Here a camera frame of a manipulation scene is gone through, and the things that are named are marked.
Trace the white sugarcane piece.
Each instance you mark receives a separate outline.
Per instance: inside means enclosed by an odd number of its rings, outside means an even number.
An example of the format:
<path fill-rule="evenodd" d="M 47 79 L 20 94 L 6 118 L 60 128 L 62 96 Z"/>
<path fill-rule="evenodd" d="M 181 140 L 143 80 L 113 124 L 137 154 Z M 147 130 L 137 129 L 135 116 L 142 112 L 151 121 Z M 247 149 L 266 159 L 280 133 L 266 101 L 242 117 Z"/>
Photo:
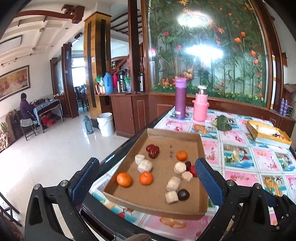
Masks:
<path fill-rule="evenodd" d="M 151 172 L 152 168 L 153 168 L 152 163 L 144 159 L 139 163 L 137 170 L 139 173 L 144 173 L 144 172 Z"/>
<path fill-rule="evenodd" d="M 189 183 L 192 180 L 193 175 L 191 172 L 185 171 L 181 174 L 181 178 L 184 183 Z"/>
<path fill-rule="evenodd" d="M 177 162 L 174 166 L 174 172 L 177 175 L 182 175 L 182 173 L 184 173 L 185 171 L 187 171 L 187 166 L 185 163 L 183 162 Z"/>
<path fill-rule="evenodd" d="M 178 177 L 173 176 L 168 181 L 168 184 L 166 186 L 166 190 L 167 190 L 167 192 L 170 192 L 170 191 L 177 192 L 179 190 L 179 188 L 180 188 L 180 185 L 181 185 L 181 179 L 178 178 Z"/>
<path fill-rule="evenodd" d="M 178 194 L 176 191 L 169 191 L 165 194 L 165 200 L 167 204 L 178 202 Z"/>
<path fill-rule="evenodd" d="M 141 154 L 137 154 L 135 155 L 134 160 L 135 160 L 135 163 L 139 165 L 141 161 L 145 160 L 145 156 Z"/>

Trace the folding chair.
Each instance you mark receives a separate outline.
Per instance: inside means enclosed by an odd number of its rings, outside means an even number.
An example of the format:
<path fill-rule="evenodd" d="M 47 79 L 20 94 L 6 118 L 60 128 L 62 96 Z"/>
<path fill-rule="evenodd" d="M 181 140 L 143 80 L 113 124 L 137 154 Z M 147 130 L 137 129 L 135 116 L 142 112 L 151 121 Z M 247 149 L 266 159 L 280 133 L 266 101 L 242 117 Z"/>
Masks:
<path fill-rule="evenodd" d="M 18 122 L 20 123 L 21 130 L 25 137 L 25 140 L 28 141 L 28 137 L 36 134 L 35 124 L 30 118 L 24 119 L 19 110 L 14 109 Z"/>

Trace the framed wall painting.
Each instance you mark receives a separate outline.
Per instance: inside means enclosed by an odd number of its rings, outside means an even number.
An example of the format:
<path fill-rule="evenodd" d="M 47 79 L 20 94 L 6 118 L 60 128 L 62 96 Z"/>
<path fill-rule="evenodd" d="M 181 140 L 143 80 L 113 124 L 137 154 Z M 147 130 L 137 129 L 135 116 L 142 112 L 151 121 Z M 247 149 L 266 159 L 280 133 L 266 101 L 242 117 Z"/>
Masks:
<path fill-rule="evenodd" d="M 0 100 L 3 101 L 12 95 L 31 87 L 29 65 L 17 68 L 0 78 Z"/>

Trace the brown cardboard tray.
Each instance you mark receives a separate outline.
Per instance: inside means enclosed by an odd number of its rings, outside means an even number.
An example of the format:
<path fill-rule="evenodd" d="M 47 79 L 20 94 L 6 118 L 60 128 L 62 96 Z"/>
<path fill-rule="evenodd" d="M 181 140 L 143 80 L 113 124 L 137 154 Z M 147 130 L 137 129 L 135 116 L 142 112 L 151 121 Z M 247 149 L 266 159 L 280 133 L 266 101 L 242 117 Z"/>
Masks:
<path fill-rule="evenodd" d="M 140 173 L 134 157 L 137 154 L 147 157 L 146 146 L 150 144 L 158 146 L 160 152 L 155 159 L 148 159 L 153 165 L 151 173 L 154 180 L 151 185 L 145 186 L 138 180 Z M 104 188 L 104 195 L 109 201 L 136 211 L 169 218 L 200 219 L 208 209 L 208 194 L 199 178 L 194 177 L 189 183 L 181 181 L 180 188 L 190 193 L 188 200 L 172 204 L 167 204 L 165 200 L 168 181 L 176 175 L 174 172 L 174 166 L 178 162 L 176 153 L 180 150 L 188 153 L 187 160 L 192 165 L 198 158 L 205 156 L 201 137 L 197 133 L 148 128 L 123 158 Z M 128 173 L 132 177 L 131 186 L 124 188 L 118 185 L 116 177 L 121 172 Z"/>

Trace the orange tangerine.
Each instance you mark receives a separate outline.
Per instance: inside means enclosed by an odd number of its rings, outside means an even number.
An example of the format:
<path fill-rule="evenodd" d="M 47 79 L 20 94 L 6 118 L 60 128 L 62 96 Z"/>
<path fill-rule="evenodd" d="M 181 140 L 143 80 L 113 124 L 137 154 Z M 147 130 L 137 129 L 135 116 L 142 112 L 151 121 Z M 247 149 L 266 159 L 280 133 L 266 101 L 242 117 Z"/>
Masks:
<path fill-rule="evenodd" d="M 138 180 L 141 185 L 147 186 L 152 184 L 154 177 L 151 172 L 145 171 L 139 175 Z"/>

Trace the pink knitted-sleeve jar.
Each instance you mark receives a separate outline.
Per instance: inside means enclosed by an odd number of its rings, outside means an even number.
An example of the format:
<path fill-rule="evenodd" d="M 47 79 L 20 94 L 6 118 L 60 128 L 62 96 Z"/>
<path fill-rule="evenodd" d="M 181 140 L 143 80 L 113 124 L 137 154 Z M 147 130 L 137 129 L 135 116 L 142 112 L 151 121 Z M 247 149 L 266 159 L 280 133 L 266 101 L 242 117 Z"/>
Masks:
<path fill-rule="evenodd" d="M 207 110 L 209 107 L 207 87 L 199 85 L 195 100 L 193 100 L 194 110 L 193 119 L 195 121 L 203 122 L 207 118 Z"/>

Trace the dark round date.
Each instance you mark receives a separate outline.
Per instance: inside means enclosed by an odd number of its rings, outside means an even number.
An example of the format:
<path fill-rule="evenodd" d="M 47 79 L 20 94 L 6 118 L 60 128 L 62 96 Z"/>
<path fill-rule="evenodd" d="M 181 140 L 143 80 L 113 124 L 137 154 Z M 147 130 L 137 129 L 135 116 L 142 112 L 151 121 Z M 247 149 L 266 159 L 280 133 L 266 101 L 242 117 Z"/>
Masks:
<path fill-rule="evenodd" d="M 179 201 L 186 201 L 189 199 L 190 193 L 186 189 L 181 189 L 177 192 L 177 196 Z"/>

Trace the blue thermos jug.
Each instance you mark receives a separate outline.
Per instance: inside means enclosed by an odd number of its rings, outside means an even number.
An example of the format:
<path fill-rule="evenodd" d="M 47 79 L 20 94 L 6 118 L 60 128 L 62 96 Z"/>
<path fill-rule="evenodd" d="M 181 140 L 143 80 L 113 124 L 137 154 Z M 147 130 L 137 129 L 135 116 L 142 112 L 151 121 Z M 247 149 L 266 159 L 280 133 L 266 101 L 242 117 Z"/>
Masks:
<path fill-rule="evenodd" d="M 103 81 L 104 81 L 105 94 L 112 94 L 113 93 L 112 75 L 107 72 L 104 75 Z"/>

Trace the wooden cabinet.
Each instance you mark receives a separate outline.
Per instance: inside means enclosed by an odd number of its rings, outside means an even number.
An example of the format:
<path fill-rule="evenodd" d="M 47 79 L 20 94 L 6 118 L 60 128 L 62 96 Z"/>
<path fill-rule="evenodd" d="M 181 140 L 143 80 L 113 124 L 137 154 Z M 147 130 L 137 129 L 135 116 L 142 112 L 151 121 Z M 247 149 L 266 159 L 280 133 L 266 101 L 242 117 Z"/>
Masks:
<path fill-rule="evenodd" d="M 146 93 L 122 92 L 96 96 L 100 113 L 113 114 L 115 132 L 132 137 L 149 124 L 149 98 Z"/>

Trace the green leafy vegetable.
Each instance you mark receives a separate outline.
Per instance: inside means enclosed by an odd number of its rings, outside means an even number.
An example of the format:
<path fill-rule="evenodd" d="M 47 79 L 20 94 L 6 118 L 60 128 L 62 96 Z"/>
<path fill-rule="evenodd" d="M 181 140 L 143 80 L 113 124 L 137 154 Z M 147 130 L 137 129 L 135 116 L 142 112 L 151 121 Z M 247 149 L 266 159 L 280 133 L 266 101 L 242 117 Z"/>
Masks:
<path fill-rule="evenodd" d="M 230 131 L 232 126 L 228 123 L 228 118 L 224 115 L 220 115 L 215 120 L 213 120 L 213 125 L 219 131 Z"/>

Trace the large red date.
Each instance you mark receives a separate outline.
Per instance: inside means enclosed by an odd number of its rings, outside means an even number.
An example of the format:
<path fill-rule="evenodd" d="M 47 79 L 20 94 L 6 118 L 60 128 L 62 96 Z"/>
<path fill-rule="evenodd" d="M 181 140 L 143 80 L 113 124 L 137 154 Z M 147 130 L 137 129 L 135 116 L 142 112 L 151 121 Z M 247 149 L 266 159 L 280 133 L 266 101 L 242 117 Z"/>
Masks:
<path fill-rule="evenodd" d="M 160 152 L 159 147 L 155 146 L 153 150 L 148 152 L 148 155 L 151 159 L 155 159 L 159 155 L 159 152 Z"/>

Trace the purple bottles on shelf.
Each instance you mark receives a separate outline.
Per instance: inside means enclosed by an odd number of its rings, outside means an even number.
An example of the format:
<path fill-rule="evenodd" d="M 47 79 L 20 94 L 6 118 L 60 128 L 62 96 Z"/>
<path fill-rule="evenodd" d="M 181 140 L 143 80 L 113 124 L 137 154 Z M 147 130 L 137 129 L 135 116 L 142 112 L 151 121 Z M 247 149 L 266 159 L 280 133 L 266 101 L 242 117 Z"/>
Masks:
<path fill-rule="evenodd" d="M 279 114 L 282 116 L 286 116 L 287 115 L 287 108 L 288 108 L 288 101 L 283 98 L 280 102 Z"/>

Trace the purple thermos bottle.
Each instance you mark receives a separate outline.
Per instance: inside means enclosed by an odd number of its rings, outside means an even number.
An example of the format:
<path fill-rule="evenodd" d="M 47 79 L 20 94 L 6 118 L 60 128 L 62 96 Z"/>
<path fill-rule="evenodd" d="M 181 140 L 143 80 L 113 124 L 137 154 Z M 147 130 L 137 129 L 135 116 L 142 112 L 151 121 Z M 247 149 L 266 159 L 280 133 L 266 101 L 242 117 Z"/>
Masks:
<path fill-rule="evenodd" d="M 187 80 L 180 77 L 175 81 L 175 117 L 186 117 Z"/>

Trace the red cherry tomato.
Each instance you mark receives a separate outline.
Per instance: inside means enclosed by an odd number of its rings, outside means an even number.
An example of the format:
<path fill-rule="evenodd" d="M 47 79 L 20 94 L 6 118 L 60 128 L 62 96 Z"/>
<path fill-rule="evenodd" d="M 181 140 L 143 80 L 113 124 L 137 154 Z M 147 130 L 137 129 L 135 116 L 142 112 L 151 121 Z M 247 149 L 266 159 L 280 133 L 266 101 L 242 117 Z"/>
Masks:
<path fill-rule="evenodd" d="M 197 173 L 196 173 L 196 170 L 195 170 L 195 166 L 190 166 L 189 167 L 189 172 L 193 175 L 193 177 L 197 177 Z"/>

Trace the colourful printed tablecloth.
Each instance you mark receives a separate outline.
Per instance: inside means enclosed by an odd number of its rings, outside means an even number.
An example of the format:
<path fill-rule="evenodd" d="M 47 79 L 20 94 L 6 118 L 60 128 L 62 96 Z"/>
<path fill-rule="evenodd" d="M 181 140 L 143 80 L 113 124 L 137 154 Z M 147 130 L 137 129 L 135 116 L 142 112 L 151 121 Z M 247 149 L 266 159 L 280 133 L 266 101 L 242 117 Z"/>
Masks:
<path fill-rule="evenodd" d="M 192 118 L 193 108 L 186 109 L 186 118 L 177 120 L 170 110 L 156 128 L 177 132 L 198 133 L 202 138 L 205 158 L 213 169 L 238 185 L 252 186 L 259 183 L 275 195 L 287 195 L 295 199 L 295 158 L 292 151 L 260 144 L 254 141 L 247 129 L 248 116 L 227 113 L 232 129 L 227 132 L 217 130 L 213 120 L 221 112 L 209 110 L 204 122 Z M 196 240 L 209 224 L 217 211 L 217 206 L 208 204 L 207 213 L 200 220 L 178 220 L 134 211 L 110 202 L 103 194 L 114 169 L 100 177 L 91 187 L 90 194 L 108 210 L 126 222 L 144 230 L 173 240 Z"/>

